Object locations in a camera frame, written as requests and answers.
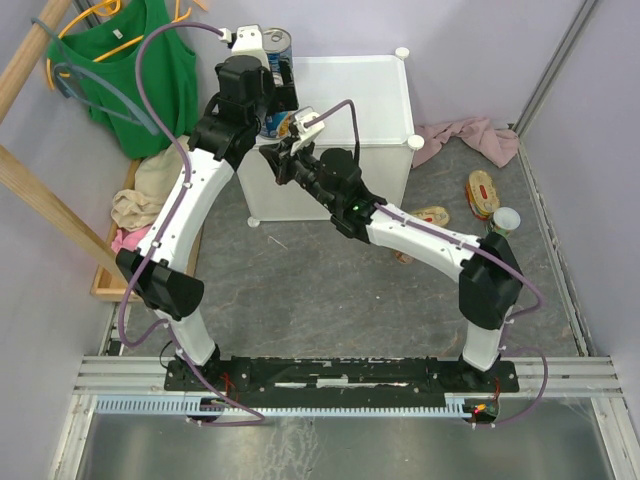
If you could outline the blue can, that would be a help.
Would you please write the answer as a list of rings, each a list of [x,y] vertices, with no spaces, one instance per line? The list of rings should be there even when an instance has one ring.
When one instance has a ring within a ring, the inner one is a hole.
[[[263,48],[273,73],[292,73],[292,37],[286,30],[275,27],[266,29],[263,32]]]
[[[281,139],[288,136],[293,114],[294,111],[283,111],[272,114],[274,120],[273,135],[259,135],[267,139]]]

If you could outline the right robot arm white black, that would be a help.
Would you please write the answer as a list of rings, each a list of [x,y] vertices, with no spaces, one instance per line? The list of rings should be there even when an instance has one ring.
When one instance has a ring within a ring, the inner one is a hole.
[[[401,210],[369,191],[348,150],[331,148],[316,157],[312,145],[297,150],[287,138],[259,152],[277,184],[297,183],[345,237],[399,251],[452,279],[467,321],[460,382],[481,391],[494,381],[504,323],[524,283],[505,238],[456,233]]]

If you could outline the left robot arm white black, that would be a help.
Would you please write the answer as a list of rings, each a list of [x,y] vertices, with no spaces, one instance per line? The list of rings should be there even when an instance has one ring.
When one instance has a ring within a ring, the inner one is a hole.
[[[121,250],[116,264],[128,284],[169,330],[177,353],[189,362],[186,376],[209,390],[221,378],[213,360],[217,345],[200,311],[202,281],[187,275],[192,244],[209,210],[254,147],[266,117],[297,105],[292,62],[261,61],[235,55],[215,68],[219,91],[196,123],[186,146],[177,151],[183,165],[149,233],[132,251]]]

